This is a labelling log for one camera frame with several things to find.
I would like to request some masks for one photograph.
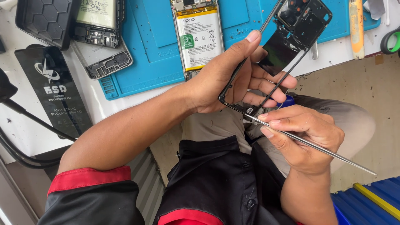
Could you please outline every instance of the khaki pants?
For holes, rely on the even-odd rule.
[[[375,120],[368,111],[359,106],[338,100],[324,100],[296,95],[295,93],[289,94],[293,96],[296,104],[331,115],[335,119],[336,126],[340,127],[345,133],[338,154],[348,159],[364,148],[374,135]],[[252,147],[245,140],[244,133],[246,132],[251,139],[257,138],[262,135],[260,131],[262,125],[243,124],[241,119],[243,119],[243,115],[230,108],[209,114],[193,114],[181,123],[182,139],[214,141],[236,135],[240,151],[250,154]],[[290,166],[281,152],[266,137],[258,139],[257,142],[282,174],[287,176]],[[331,162],[331,172],[335,172],[343,164],[343,161],[334,159]]]

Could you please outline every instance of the battery label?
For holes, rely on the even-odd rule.
[[[217,10],[176,18],[186,71],[203,68],[224,51]]]
[[[77,22],[115,29],[116,0],[81,0]]]

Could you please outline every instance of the metal probe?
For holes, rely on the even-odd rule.
[[[248,117],[252,118],[253,120],[255,120],[255,121],[257,121],[257,122],[260,122],[260,123],[266,125],[267,127],[271,127],[267,122],[263,122],[263,121],[257,119],[256,117],[252,117],[252,116],[250,116],[250,115],[248,115],[248,114],[245,114],[245,116],[248,116]],[[374,171],[372,171],[372,170],[370,170],[370,169],[368,169],[368,168],[365,168],[364,166],[361,166],[360,164],[357,164],[357,163],[355,163],[355,162],[353,162],[353,161],[351,161],[351,160],[349,160],[349,159],[346,159],[345,157],[343,157],[343,156],[341,156],[341,155],[338,155],[338,154],[336,154],[336,153],[330,151],[329,149],[326,149],[326,148],[324,148],[324,147],[321,147],[321,146],[317,145],[316,143],[314,143],[314,142],[312,142],[312,141],[309,141],[309,140],[307,140],[307,139],[304,139],[304,138],[302,138],[302,137],[299,137],[299,136],[294,135],[294,134],[292,134],[292,133],[290,133],[290,132],[287,132],[287,131],[278,131],[278,132],[280,132],[280,133],[282,133],[282,134],[284,134],[284,135],[286,135],[286,136],[288,136],[288,137],[290,137],[290,138],[293,138],[294,140],[300,141],[301,143],[306,144],[306,145],[308,145],[308,146],[310,146],[310,147],[312,147],[312,148],[315,148],[316,150],[321,151],[321,152],[323,152],[323,153],[325,153],[325,154],[327,154],[327,155],[330,155],[330,156],[335,157],[335,158],[337,158],[337,159],[340,159],[340,160],[342,160],[342,161],[344,161],[344,162],[346,162],[346,163],[349,163],[349,164],[351,164],[351,165],[353,165],[353,166],[355,166],[355,167],[358,167],[358,168],[360,168],[360,169],[362,169],[362,170],[365,170],[365,171],[367,171],[368,173],[371,173],[371,174],[373,174],[373,175],[377,175],[376,172],[374,172]]]

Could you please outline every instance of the blue silicone mat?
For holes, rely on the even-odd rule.
[[[126,0],[122,37],[134,63],[100,79],[106,99],[113,100],[184,80],[169,0]],[[323,0],[332,21],[318,43],[350,34],[348,0]],[[225,49],[260,29],[276,0],[219,0]],[[380,25],[367,13],[364,29]],[[261,43],[275,31],[268,26]]]

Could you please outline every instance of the oppo logo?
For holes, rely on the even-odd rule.
[[[186,23],[186,22],[192,22],[192,21],[194,21],[194,18],[190,18],[190,19],[187,19],[187,20],[183,20],[184,23]]]

